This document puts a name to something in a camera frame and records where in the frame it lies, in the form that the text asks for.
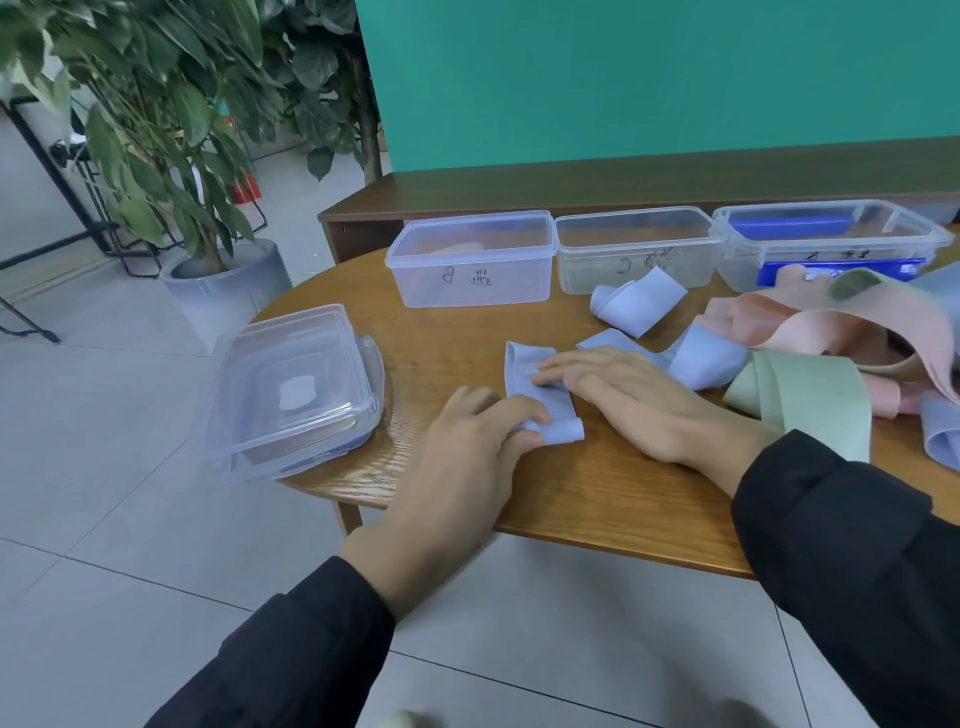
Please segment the gray pot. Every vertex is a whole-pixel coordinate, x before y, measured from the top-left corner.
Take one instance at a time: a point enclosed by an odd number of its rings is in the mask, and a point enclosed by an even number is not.
[[[224,331],[251,319],[293,286],[272,240],[233,244],[233,258],[221,251],[230,270],[210,274],[205,260],[183,255],[160,274],[207,348]]]

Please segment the wood grain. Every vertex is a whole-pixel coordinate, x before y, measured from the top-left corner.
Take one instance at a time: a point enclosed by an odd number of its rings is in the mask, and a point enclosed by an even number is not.
[[[956,252],[954,246],[943,258]],[[503,391],[508,340],[563,351],[605,327],[590,314],[589,296],[567,296],[556,278],[550,300],[543,303],[406,308],[383,258],[383,252],[370,253],[325,271],[259,317],[342,303],[357,335],[376,341],[388,376],[383,422],[363,447],[284,482],[316,496],[377,508],[389,503],[411,448],[458,386]],[[665,349],[709,298],[731,294],[719,277],[691,290],[642,343],[655,352]],[[707,393],[713,401],[720,396]],[[751,576],[726,496],[698,473],[645,457],[594,407],[582,400],[575,405],[587,439],[523,458],[497,530]],[[876,465],[930,493],[938,515],[960,523],[960,475],[926,457],[919,418],[875,420],[873,457]]]

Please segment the hand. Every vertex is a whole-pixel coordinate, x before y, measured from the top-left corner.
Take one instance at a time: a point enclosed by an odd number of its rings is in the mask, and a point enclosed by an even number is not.
[[[760,451],[782,434],[712,404],[638,352],[558,353],[541,362],[532,381],[559,379],[637,449],[700,471],[731,497]]]
[[[482,546],[513,490],[514,468],[543,444],[538,401],[461,387],[427,429],[386,515],[344,541],[349,561],[400,620]]]

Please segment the folded fabric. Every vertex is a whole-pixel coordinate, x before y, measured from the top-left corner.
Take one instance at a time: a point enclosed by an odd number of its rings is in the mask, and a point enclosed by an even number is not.
[[[686,295],[686,289],[660,267],[619,288],[598,285],[590,297],[590,312],[634,338],[645,334]]]
[[[960,406],[936,392],[924,392],[920,402],[926,454],[960,471]]]
[[[805,432],[848,460],[870,462],[870,397],[846,357],[752,352],[724,402],[784,432]]]
[[[913,284],[865,268],[835,279],[798,279],[802,266],[780,269],[777,286],[735,299],[713,299],[695,320],[744,346],[795,353],[830,353],[852,359],[861,372],[904,382],[928,382],[949,401],[960,403],[950,381],[953,326],[945,310]],[[888,329],[915,353],[904,357],[888,343]],[[877,414],[893,400],[900,411],[916,411],[910,393],[869,380]]]
[[[739,344],[691,324],[663,352],[649,352],[615,328],[608,328],[577,344],[578,349],[613,347],[639,352],[690,389],[696,391],[729,384],[747,363],[749,352]]]
[[[932,296],[953,324],[953,350],[960,356],[960,260],[924,273],[910,285]]]
[[[532,397],[543,402],[546,411],[550,413],[549,425],[531,421],[521,425],[523,429],[534,429],[539,432],[546,445],[561,445],[584,439],[584,423],[577,417],[577,411],[573,408],[573,398],[566,391],[563,383],[555,382],[545,387],[538,387],[530,381],[531,377],[539,371],[537,365],[555,353],[557,350],[549,347],[528,347],[508,341],[503,373],[507,397],[512,395]]]

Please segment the left hand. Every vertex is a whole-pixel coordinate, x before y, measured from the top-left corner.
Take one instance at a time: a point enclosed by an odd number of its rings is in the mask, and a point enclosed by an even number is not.
[[[546,424],[542,403],[461,387],[414,449],[380,521],[354,531],[341,556],[383,597],[397,620],[486,542],[513,490],[520,456],[543,444],[515,428]]]

